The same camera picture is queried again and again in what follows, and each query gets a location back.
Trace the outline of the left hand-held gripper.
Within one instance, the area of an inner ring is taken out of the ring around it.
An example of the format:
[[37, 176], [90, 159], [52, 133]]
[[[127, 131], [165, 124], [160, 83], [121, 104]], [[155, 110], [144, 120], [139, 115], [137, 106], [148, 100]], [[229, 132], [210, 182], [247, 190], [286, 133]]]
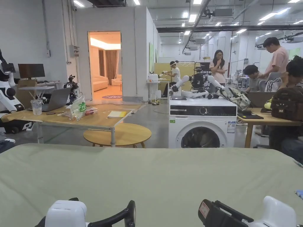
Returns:
[[[36, 227], [87, 227], [87, 206], [78, 198], [58, 200], [48, 209]], [[124, 227], [136, 225], [136, 203], [130, 200], [127, 207], [115, 215], [114, 224], [124, 222]]]

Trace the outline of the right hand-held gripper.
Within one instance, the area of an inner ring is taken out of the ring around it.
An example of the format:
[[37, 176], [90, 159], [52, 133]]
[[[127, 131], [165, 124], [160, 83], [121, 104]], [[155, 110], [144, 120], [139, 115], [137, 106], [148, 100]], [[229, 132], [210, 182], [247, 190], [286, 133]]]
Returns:
[[289, 205], [266, 196], [263, 200], [264, 213], [254, 220], [228, 205], [216, 200], [204, 199], [198, 210], [198, 217], [205, 227], [297, 227], [296, 213]]

